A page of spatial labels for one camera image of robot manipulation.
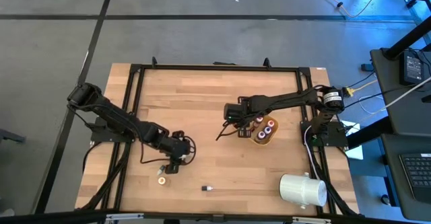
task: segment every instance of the desk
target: desk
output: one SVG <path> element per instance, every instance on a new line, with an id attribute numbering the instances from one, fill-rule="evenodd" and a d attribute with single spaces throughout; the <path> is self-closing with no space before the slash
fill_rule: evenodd
<path id="1" fill-rule="evenodd" d="M 431 59 L 431 52 L 424 53 L 429 59 Z M 403 85 L 399 84 L 399 61 L 390 61 L 386 59 L 381 50 L 371 50 L 370 54 L 380 89 L 382 91 L 387 91 L 403 87 Z M 424 69 L 424 75 L 425 79 L 430 76 L 427 67 Z M 430 89 L 429 83 L 427 83 L 423 89 Z M 408 90 L 409 88 L 405 88 L 383 94 L 383 99 L 386 104 L 389 104 Z M 431 131 L 429 128 L 431 104 L 425 104 L 421 101 L 424 96 L 429 94 L 431 94 L 431 91 L 413 91 L 406 95 L 396 104 L 387 108 L 387 117 L 348 136 L 347 139 L 349 141 L 349 145 L 352 147 L 360 145 L 380 137 L 380 134 L 382 133 L 431 137 Z"/>
<path id="2" fill-rule="evenodd" d="M 123 101 L 130 66 L 117 63 L 110 71 L 104 95 L 117 106 Z M 310 72 L 313 85 L 329 84 L 326 69 L 311 68 Z M 215 141 L 222 129 L 226 102 L 236 102 L 238 96 L 273 96 L 297 90 L 294 73 L 146 69 L 137 116 L 157 122 L 171 132 L 184 130 L 195 140 L 197 155 L 192 164 L 181 166 L 178 174 L 163 174 L 168 184 L 161 186 L 156 173 L 162 163 L 140 164 L 141 146 L 132 144 L 121 210 L 316 215 L 314 207 L 302 210 L 282 200 L 278 192 L 283 174 L 301 175 L 310 171 L 301 144 L 299 107 L 271 113 L 280 128 L 266 147 L 236 135 Z M 147 146 L 144 151 L 144 160 L 162 157 Z M 112 143 L 102 143 L 89 154 L 76 207 L 86 204 L 105 180 L 111 152 Z M 326 156 L 331 182 L 350 208 L 358 211 L 347 159 L 338 149 L 330 147 L 326 148 Z M 204 185 L 215 189 L 202 192 Z M 109 207 L 115 189 L 114 183 Z"/>
<path id="3" fill-rule="evenodd" d="M 382 91 L 402 87 L 399 84 L 399 61 L 390 61 L 383 56 L 381 50 L 371 50 L 371 59 L 376 71 L 377 79 Z M 431 52 L 425 52 L 430 58 Z M 425 79 L 428 78 L 428 68 L 424 70 Z M 389 104 L 409 88 L 392 91 L 383 95 L 386 104 Z M 389 169 L 387 171 L 388 190 L 395 187 L 397 200 L 405 218 L 430 221 L 429 211 L 431 205 L 418 202 L 413 198 L 407 184 L 399 154 L 431 151 L 427 144 L 431 137 L 429 119 L 431 119 L 431 104 L 422 103 L 421 99 L 430 94 L 429 91 L 413 91 L 387 108 L 388 116 L 367 126 L 347 137 L 349 145 L 359 145 L 382 136 L 385 157 Z"/>
<path id="4" fill-rule="evenodd" d="M 399 160 L 400 154 L 431 152 L 430 139 L 428 137 L 383 134 L 382 142 L 403 216 L 412 220 L 431 221 L 431 204 L 419 202 L 413 198 L 403 166 Z"/>

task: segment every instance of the small object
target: small object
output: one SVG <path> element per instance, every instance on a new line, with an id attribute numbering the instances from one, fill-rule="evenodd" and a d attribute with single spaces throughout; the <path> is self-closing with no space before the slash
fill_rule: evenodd
<path id="1" fill-rule="evenodd" d="M 211 186 L 202 186 L 202 191 L 211 191 L 214 188 L 212 188 Z"/>
<path id="2" fill-rule="evenodd" d="M 273 120 L 268 120 L 267 126 L 273 128 L 275 125 Z"/>
<path id="3" fill-rule="evenodd" d="M 382 195 L 380 201 L 385 205 L 391 205 L 391 201 L 389 200 L 389 196 L 387 194 Z"/>
<path id="4" fill-rule="evenodd" d="M 166 178 L 160 177 L 158 182 L 159 182 L 159 185 L 165 185 L 166 184 Z"/>
<path id="5" fill-rule="evenodd" d="M 280 196 L 301 206 L 309 204 L 323 207 L 327 200 L 327 189 L 324 181 L 310 179 L 308 173 L 303 176 L 284 174 L 279 184 Z"/>
<path id="6" fill-rule="evenodd" d="M 262 141 L 264 138 L 266 137 L 266 134 L 263 131 L 260 131 L 259 133 L 257 133 L 256 137 L 255 137 L 255 141 L 256 142 L 260 142 Z"/>
<path id="7" fill-rule="evenodd" d="M 253 122 L 253 126 L 255 128 L 257 128 L 261 123 L 263 122 L 263 117 L 258 117 L 255 119 L 255 121 Z"/>
<path id="8" fill-rule="evenodd" d="M 363 63 L 361 64 L 361 70 L 365 72 L 373 72 L 374 66 L 371 63 Z"/>
<path id="9" fill-rule="evenodd" d="M 163 171 L 164 171 L 164 169 L 166 169 L 166 166 L 165 166 L 165 165 L 160 166 L 159 171 L 157 171 L 157 175 L 162 174 L 162 173 L 163 173 Z"/>
<path id="10" fill-rule="evenodd" d="M 265 127 L 265 129 L 263 129 L 263 132 L 264 132 L 266 135 L 269 135 L 269 133 L 271 133 L 271 131 L 272 131 L 272 128 L 271 128 L 271 127 L 269 127 L 269 126 Z"/>
<path id="11" fill-rule="evenodd" d="M 424 80 L 424 64 L 416 52 L 403 52 L 399 58 L 399 83 L 411 85 Z"/>

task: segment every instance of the black clamp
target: black clamp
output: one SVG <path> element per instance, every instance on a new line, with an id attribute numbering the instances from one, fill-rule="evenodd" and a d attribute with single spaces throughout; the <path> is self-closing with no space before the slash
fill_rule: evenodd
<path id="1" fill-rule="evenodd" d="M 272 68 L 268 58 L 265 58 L 265 60 L 263 61 L 263 66 L 267 67 L 267 69 Z"/>
<path id="2" fill-rule="evenodd" d="M 158 64 L 157 59 L 155 57 L 152 57 L 151 58 L 151 67 L 153 69 L 155 69 L 157 64 Z"/>
<path id="3" fill-rule="evenodd" d="M 213 214 L 213 220 L 214 223 L 222 223 L 225 222 L 225 218 L 223 214 Z"/>

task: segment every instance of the small cylinder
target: small cylinder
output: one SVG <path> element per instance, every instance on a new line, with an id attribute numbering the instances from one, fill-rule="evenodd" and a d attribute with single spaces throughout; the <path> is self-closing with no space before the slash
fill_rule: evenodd
<path id="1" fill-rule="evenodd" d="M 165 185 L 166 184 L 166 178 L 160 177 L 158 182 L 159 182 L 159 185 Z"/>
<path id="2" fill-rule="evenodd" d="M 202 191 L 211 191 L 213 188 L 211 186 L 202 186 Z"/>
<path id="3" fill-rule="evenodd" d="M 255 119 L 255 121 L 253 122 L 253 126 L 256 128 L 258 127 L 261 123 L 263 122 L 263 117 L 258 117 Z"/>
<path id="4" fill-rule="evenodd" d="M 255 137 L 255 141 L 256 141 L 256 142 L 260 142 L 260 141 L 262 141 L 265 137 L 266 137 L 266 134 L 265 134 L 263 131 L 261 131 L 261 132 L 257 133 L 257 135 L 256 135 L 256 137 Z"/>
<path id="5" fill-rule="evenodd" d="M 268 120 L 267 126 L 273 128 L 275 125 L 275 122 L 273 120 Z"/>
<path id="6" fill-rule="evenodd" d="M 265 127 L 265 129 L 263 129 L 263 132 L 264 132 L 266 135 L 269 135 L 269 133 L 271 133 L 271 131 L 272 131 L 272 128 L 271 128 L 271 127 L 269 127 L 269 126 Z"/>

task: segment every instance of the table leg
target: table leg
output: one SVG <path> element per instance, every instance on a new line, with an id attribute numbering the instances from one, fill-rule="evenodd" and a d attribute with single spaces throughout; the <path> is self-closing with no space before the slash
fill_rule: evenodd
<path id="1" fill-rule="evenodd" d="M 347 144 L 349 149 L 353 149 L 362 143 L 376 139 L 383 133 L 393 133 L 391 121 L 389 120 L 388 116 L 372 123 L 367 127 L 362 128 L 356 133 L 347 136 Z"/>

